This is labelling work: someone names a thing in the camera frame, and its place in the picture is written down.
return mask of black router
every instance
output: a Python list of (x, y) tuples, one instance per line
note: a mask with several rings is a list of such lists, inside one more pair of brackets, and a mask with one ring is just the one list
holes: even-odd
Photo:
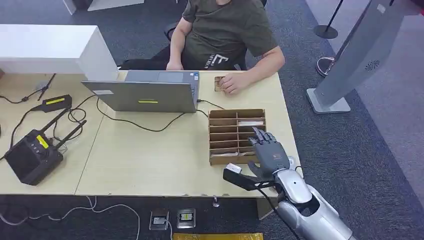
[(36, 186), (64, 159), (59, 148), (87, 121), (82, 121), (56, 146), (46, 137), (45, 131), (68, 111), (69, 108), (64, 109), (41, 130), (33, 129), (4, 155), (21, 183)]

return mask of card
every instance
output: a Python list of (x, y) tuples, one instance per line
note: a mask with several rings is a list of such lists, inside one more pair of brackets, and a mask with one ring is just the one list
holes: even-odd
[(220, 86), (220, 81), (223, 78), (223, 76), (216, 76), (215, 77), (215, 92), (223, 92), (224, 90)]

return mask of desk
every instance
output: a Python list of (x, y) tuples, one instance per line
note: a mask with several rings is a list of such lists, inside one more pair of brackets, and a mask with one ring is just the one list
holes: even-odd
[[(277, 74), (232, 97), (214, 91), (215, 76), (228, 72), (202, 71), (199, 98), (225, 109), (265, 109), (266, 126), (296, 165), (298, 152)], [(118, 77), (123, 79), (125, 73)], [(205, 112), (216, 109), (199, 103)], [(149, 129), (161, 129), (178, 113), (115, 112), (111, 117), (130, 120)], [(78, 195), (172, 196), (235, 198), (260, 197), (223, 180), (225, 165), (209, 164), (208, 119), (186, 114), (162, 132), (148, 132), (124, 122), (103, 119), (82, 175)], [(244, 174), (252, 174), (242, 165)]]
[[(292, 127), (278, 74), (244, 90), (236, 96), (226, 96), (214, 91), (215, 76), (224, 71), (201, 71), (199, 98), (226, 109), (265, 109), (267, 130), (275, 135), (289, 156), (300, 166)], [(126, 71), (118, 79), (123, 81)], [(32, 75), (34, 81), (5, 75), (0, 80), (0, 93), (7, 96), (25, 96), (32, 92), (36, 79), (48, 79), (44, 75)], [(47, 97), (71, 94), (74, 105), (91, 93), (79, 83), (75, 75), (59, 74), (53, 81)], [(36, 97), (22, 104), (11, 105), (0, 101), (1, 109), (12, 111), (11, 116), (0, 116), (3, 137), (0, 152), (9, 145), (12, 128), (24, 112), (34, 106)], [(38, 186), (21, 184), (6, 161), (0, 162), (0, 193), (4, 194), (68, 194), (84, 196), (140, 196), (140, 197), (230, 197), (258, 198), (258, 210), (267, 206), (257, 191), (246, 191), (223, 180), (225, 165), (209, 164), (208, 119), (202, 113), (185, 114), (162, 132), (141, 130), (125, 122), (102, 119), (95, 109), (93, 98), (82, 107), (87, 111), (87, 123), (80, 138), (69, 144), (64, 162)], [(161, 129), (178, 113), (115, 112), (100, 104), (103, 111), (115, 118), (133, 121), (149, 129)], [(205, 112), (216, 109), (202, 102), (198, 108)], [(55, 113), (32, 113), (24, 121), (15, 139), (20, 139), (32, 128), (41, 128)], [(59, 122), (60, 136), (74, 127), (65, 117)], [(252, 175), (247, 165), (241, 165), (242, 173)], [(275, 197), (270, 189), (265, 192)]]
[[(43, 81), (48, 81), (51, 74), (5, 74), (0, 79), (0, 95), (18, 101), (22, 97), (34, 92), (36, 86)], [(57, 74), (50, 88), (45, 92), (43, 99), (70, 94), (75, 107), (86, 97), (92, 95), (80, 82), (84, 79), (81, 74)], [(0, 155), (3, 156), (9, 149), (10, 137), (13, 128), (30, 108), (41, 103), (37, 101), (39, 93), (32, 96), (27, 102), (10, 104), (0, 99)], [(68, 151), (64, 154), (63, 162), (37, 186), (22, 184), (6, 160), (0, 161), (0, 194), (35, 194), (35, 195), (74, 195), (80, 181), (84, 166), (87, 162), (91, 147), (95, 140), (97, 130), (103, 115), (96, 109), (96, 98), (88, 100), (82, 109), (87, 111), (87, 123), (83, 127), (83, 134), (66, 143)], [(41, 129), (50, 122), (61, 110), (44, 113), (31, 112), (16, 131), (14, 142), (17, 143), (32, 129)], [(81, 112), (75, 112), (79, 118)], [(63, 116), (57, 125), (56, 135), (59, 138), (66, 136), (77, 125)], [(46, 135), (53, 136), (53, 127)]]

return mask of antenna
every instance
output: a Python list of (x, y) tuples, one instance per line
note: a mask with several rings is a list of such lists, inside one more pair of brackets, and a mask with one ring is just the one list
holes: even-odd
[(53, 120), (51, 120), (49, 123), (47, 123), (46, 126), (44, 126), (40, 132), (44, 133), (45, 131), (47, 131), (47, 129), (49, 129), (53, 124), (55, 124), (67, 111), (69, 111), (70, 107), (65, 108), (61, 113), (59, 113), (59, 115), (57, 115), (55, 118), (53, 118)]
[(62, 139), (62, 141), (54, 146), (54, 148), (58, 150), (60, 147), (62, 147), (62, 145), (65, 144), (65, 142), (68, 141), (80, 128), (82, 128), (86, 122), (87, 120), (82, 121), (74, 130), (72, 130), (64, 139)]

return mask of silver robotic forearm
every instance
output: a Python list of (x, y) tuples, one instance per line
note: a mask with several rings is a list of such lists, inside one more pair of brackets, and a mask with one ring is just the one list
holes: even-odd
[(286, 200), (278, 203), (278, 213), (306, 240), (355, 240), (339, 213), (296, 171), (280, 170), (275, 179), (286, 195)]

